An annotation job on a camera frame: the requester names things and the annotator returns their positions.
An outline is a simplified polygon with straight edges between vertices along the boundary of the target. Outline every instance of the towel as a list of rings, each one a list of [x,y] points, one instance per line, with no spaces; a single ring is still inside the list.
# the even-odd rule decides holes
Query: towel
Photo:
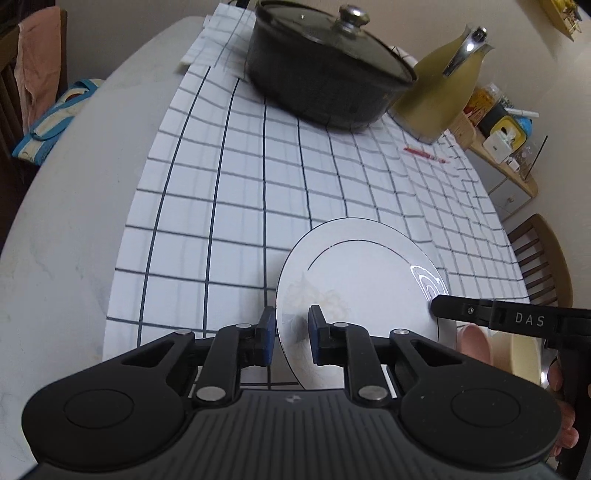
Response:
[[[61,70],[60,8],[39,10],[19,24],[14,76],[21,99],[22,130],[39,119],[55,102]]]

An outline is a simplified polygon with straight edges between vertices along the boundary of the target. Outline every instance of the wall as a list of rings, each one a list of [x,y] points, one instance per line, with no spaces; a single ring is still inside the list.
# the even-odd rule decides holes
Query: wall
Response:
[[[217,0],[57,0],[69,15],[70,83],[80,78],[107,78],[162,30],[189,15],[211,14],[217,3]]]
[[[574,306],[591,309],[591,46],[536,105],[538,140],[548,141],[532,175],[540,194],[505,222],[507,231],[533,213],[552,227],[569,266]]]
[[[338,12],[344,0],[300,0]],[[388,44],[417,58],[481,24],[496,47],[482,79],[492,80],[522,108],[530,108],[581,53],[550,25],[538,0],[356,0],[368,25]],[[57,0],[70,13],[70,80],[106,77],[154,35],[186,15],[211,14],[217,0]],[[591,38],[591,28],[584,38]]]
[[[337,12],[343,0],[300,0]],[[217,0],[57,0],[69,11],[70,80],[107,77],[154,35],[187,15],[214,11]],[[575,303],[591,307],[591,21],[572,43],[549,23],[538,0],[362,0],[368,29],[417,58],[481,24],[496,46],[481,79],[494,81],[520,107],[538,109],[535,134],[550,140],[533,175],[540,195],[511,222],[540,212],[555,229],[571,268]]]

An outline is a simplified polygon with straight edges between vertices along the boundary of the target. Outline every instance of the drawer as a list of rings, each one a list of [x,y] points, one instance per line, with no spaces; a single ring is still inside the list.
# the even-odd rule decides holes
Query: drawer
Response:
[[[501,220],[504,220],[531,200],[531,197],[526,192],[508,179],[492,191],[489,196]]]
[[[468,160],[470,160],[474,170],[476,170],[478,173],[478,176],[480,177],[480,180],[487,193],[492,192],[503,182],[503,180],[506,179],[505,175],[490,165],[486,160],[480,158],[474,152],[468,150],[466,152],[466,156],[468,157]]]

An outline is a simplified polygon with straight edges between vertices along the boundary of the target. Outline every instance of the chair backrest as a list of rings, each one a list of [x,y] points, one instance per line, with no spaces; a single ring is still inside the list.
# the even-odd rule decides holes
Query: chair backrest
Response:
[[[61,73],[58,95],[67,90],[67,12],[61,11]],[[0,249],[38,167],[12,158],[21,141],[22,114],[14,65],[18,53],[18,26],[0,37]]]
[[[530,301],[573,306],[573,285],[556,235],[536,213],[509,234]]]
[[[61,11],[61,73],[58,95],[67,90],[66,34],[67,12]],[[22,114],[14,79],[14,63],[18,53],[18,26],[0,38],[0,135],[4,147],[12,152],[22,139]]]
[[[12,151],[22,138],[21,103],[14,79],[18,27],[0,39],[0,134],[3,147]]]

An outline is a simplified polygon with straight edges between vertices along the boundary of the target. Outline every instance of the cabinet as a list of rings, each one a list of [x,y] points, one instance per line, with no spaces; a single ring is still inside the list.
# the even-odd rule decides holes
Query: cabinet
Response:
[[[531,176],[523,181],[509,165],[498,164],[482,147],[482,140],[482,135],[477,135],[466,155],[503,221],[535,198],[538,195],[538,186]]]

